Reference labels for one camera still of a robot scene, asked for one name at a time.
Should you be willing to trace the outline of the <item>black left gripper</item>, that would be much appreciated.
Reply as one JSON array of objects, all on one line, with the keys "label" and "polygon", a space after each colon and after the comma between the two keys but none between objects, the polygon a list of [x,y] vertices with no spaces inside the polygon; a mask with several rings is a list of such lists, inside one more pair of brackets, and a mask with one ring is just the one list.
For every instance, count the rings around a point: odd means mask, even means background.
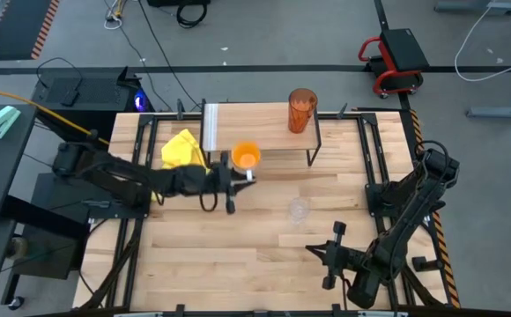
[{"label": "black left gripper", "polygon": [[[233,174],[241,180],[233,180]],[[212,212],[218,205],[218,194],[224,194],[226,197],[225,207],[228,215],[236,211],[234,198],[236,194],[243,189],[256,184],[253,170],[237,171],[229,166],[229,155],[226,151],[220,153],[220,161],[211,164],[211,172],[207,175],[205,182],[205,193],[213,195],[213,205],[206,208],[207,212]]]}]

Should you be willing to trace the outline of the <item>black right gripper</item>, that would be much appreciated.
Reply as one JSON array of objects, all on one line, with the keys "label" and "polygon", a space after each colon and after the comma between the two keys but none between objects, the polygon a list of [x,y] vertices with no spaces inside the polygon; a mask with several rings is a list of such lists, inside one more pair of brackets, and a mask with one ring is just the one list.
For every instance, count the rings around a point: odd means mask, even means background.
[{"label": "black right gripper", "polygon": [[333,225],[334,239],[327,240],[319,245],[306,245],[305,249],[314,255],[320,256],[322,266],[328,268],[327,276],[322,281],[322,288],[332,290],[335,288],[336,277],[343,281],[343,288],[351,287],[350,281],[344,277],[344,270],[355,271],[362,263],[363,251],[344,247],[342,238],[345,234],[346,224],[336,221]]}]

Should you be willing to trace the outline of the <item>yellow and white mug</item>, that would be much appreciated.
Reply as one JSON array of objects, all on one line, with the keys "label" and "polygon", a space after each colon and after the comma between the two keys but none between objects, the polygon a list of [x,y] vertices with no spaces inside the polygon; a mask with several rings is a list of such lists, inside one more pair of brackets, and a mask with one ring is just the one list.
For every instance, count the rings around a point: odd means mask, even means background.
[{"label": "yellow and white mug", "polygon": [[233,165],[246,173],[248,181],[255,179],[254,170],[260,160],[261,152],[256,143],[241,142],[232,148]]}]

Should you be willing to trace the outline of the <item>orange translucent plastic tumbler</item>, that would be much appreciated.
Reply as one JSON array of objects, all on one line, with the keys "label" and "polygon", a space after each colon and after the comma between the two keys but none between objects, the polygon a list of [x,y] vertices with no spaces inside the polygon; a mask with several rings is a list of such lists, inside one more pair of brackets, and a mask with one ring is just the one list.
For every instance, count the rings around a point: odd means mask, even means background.
[{"label": "orange translucent plastic tumbler", "polygon": [[318,105],[318,98],[313,91],[298,88],[290,93],[288,102],[288,129],[295,134],[302,133]]}]

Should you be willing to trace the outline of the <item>wooden shelf with black legs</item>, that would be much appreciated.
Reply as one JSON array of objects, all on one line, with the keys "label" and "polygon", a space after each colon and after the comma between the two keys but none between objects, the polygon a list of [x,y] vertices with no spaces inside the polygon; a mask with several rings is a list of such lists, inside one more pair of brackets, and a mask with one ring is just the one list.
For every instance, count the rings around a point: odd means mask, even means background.
[{"label": "wooden shelf with black legs", "polygon": [[287,102],[207,103],[199,144],[207,155],[230,151],[242,142],[253,142],[261,151],[304,150],[311,166],[322,146],[318,113],[313,111],[296,134],[288,129],[288,107]]}]

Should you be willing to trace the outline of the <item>yellow cloth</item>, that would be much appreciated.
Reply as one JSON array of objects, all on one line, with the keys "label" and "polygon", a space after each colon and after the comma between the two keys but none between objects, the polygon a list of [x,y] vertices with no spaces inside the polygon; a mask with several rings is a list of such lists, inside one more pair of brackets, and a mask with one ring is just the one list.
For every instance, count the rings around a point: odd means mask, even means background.
[{"label": "yellow cloth", "polygon": [[152,199],[162,205],[177,195],[201,195],[211,169],[205,164],[200,145],[188,129],[173,136],[161,150],[162,166],[152,169]]}]

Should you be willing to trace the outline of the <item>black computer tower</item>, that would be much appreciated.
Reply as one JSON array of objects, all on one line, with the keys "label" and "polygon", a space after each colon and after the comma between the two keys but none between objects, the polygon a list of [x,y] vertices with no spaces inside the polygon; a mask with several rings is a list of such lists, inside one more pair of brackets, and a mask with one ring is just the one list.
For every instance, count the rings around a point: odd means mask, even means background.
[{"label": "black computer tower", "polygon": [[32,101],[109,140],[119,113],[153,113],[141,78],[127,67],[40,75]]}]

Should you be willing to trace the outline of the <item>black rolling base cart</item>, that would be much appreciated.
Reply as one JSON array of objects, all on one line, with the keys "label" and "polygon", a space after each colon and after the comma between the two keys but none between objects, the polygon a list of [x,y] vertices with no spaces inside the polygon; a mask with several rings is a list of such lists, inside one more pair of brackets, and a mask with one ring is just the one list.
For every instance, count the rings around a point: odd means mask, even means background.
[{"label": "black rolling base cart", "polygon": [[121,221],[115,243],[115,259],[120,259],[128,221],[143,219],[149,212],[143,190],[130,196],[137,202],[127,206],[120,196],[92,183],[67,181],[52,173],[38,176],[31,202],[7,196],[1,214],[24,226],[18,237],[26,251],[12,264],[1,303],[11,310],[22,306],[25,299],[16,290],[24,276],[65,280],[80,269],[91,219]]}]

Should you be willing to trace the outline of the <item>red and black rolling seat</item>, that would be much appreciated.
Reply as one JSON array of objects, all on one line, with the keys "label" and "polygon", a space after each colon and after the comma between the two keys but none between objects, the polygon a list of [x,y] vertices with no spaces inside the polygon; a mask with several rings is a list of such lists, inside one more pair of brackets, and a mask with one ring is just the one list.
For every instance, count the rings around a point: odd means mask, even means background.
[{"label": "red and black rolling seat", "polygon": [[375,75],[373,92],[381,99],[401,92],[415,94],[424,83],[422,72],[429,62],[408,28],[383,30],[367,39],[358,58]]}]

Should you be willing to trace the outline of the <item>mint green stapler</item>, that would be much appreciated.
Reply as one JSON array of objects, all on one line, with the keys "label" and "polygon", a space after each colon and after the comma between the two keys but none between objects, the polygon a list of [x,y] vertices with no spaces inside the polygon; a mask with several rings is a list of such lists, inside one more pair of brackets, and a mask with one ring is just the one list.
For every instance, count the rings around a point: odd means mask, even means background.
[{"label": "mint green stapler", "polygon": [[0,110],[0,139],[8,132],[20,114],[21,112],[13,106],[6,106]]}]

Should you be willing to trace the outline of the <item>black hazard-striped floor mat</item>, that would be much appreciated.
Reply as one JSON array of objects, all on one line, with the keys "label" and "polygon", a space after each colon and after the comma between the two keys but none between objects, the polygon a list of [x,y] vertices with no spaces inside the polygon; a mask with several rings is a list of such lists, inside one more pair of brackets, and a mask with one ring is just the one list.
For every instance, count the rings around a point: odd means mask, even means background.
[{"label": "black hazard-striped floor mat", "polygon": [[61,0],[4,0],[0,9],[0,61],[36,60]]}]

